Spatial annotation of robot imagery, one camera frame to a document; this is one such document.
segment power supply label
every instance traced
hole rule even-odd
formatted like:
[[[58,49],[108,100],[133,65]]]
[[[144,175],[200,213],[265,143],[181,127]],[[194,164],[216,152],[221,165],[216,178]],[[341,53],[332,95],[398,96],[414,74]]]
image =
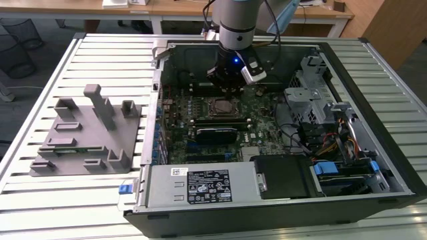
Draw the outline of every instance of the power supply label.
[[[228,170],[186,172],[189,204],[232,202],[232,185]]]

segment circuit board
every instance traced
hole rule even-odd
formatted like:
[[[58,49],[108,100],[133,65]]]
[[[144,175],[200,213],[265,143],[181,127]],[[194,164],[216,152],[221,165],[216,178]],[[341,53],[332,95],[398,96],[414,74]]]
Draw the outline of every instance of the circuit board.
[[[182,89],[172,89],[165,107],[169,164],[241,162],[244,157],[240,150],[244,147],[257,148],[260,155],[285,153],[273,118],[277,94],[258,94],[257,90],[256,86],[245,86],[241,95],[224,104],[220,97],[194,97]],[[198,145],[192,121],[222,118],[246,120],[246,130],[236,133],[232,144]]]

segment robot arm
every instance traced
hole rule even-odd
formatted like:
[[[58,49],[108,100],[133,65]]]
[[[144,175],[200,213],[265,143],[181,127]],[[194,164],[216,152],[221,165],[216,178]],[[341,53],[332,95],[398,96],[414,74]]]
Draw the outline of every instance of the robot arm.
[[[266,2],[277,16],[276,24],[281,33],[300,0]],[[229,95],[245,84],[253,84],[266,77],[268,67],[264,67],[256,55],[252,40],[254,28],[274,34],[277,29],[265,0],[217,0],[212,4],[212,21],[218,25],[218,51],[217,62],[206,78]]]

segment slotted aluminum table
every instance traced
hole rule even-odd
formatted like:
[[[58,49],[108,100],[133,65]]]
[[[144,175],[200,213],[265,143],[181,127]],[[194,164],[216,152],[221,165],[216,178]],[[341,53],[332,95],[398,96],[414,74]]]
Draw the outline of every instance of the slotted aluminum table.
[[[201,40],[197,35],[88,34],[73,39],[0,163],[0,239],[145,239],[122,218],[134,205],[118,197],[118,186],[138,177],[140,156],[154,68],[154,40]],[[342,38],[285,38],[282,42],[328,42],[418,176],[427,181],[427,109],[368,43]],[[85,84],[100,84],[110,103],[142,105],[132,171],[128,174],[30,177],[29,165],[48,134],[58,97],[82,96]],[[334,87],[345,100],[344,92]],[[427,201],[377,213],[357,223],[188,239],[425,239]]]

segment green circuit board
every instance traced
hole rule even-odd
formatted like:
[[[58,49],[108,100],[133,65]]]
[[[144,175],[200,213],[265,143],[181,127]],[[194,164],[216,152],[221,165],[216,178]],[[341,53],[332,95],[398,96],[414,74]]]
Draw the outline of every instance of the green circuit board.
[[[233,97],[237,111],[233,117],[249,119],[249,128],[237,132],[236,141],[224,145],[198,146],[194,141],[194,131],[190,120],[212,119],[212,106],[209,104],[221,99],[220,97],[194,97],[185,91],[172,91],[169,106],[166,108],[166,130],[168,130],[168,163],[210,163],[216,161],[204,161],[206,156],[222,156],[220,162],[241,162],[242,156],[240,149],[242,147],[256,147],[260,155],[274,155],[285,153],[278,129],[274,124],[273,108],[276,104],[276,93],[256,95],[257,87],[245,86],[242,94]],[[188,156],[202,156],[200,161],[188,161]]]

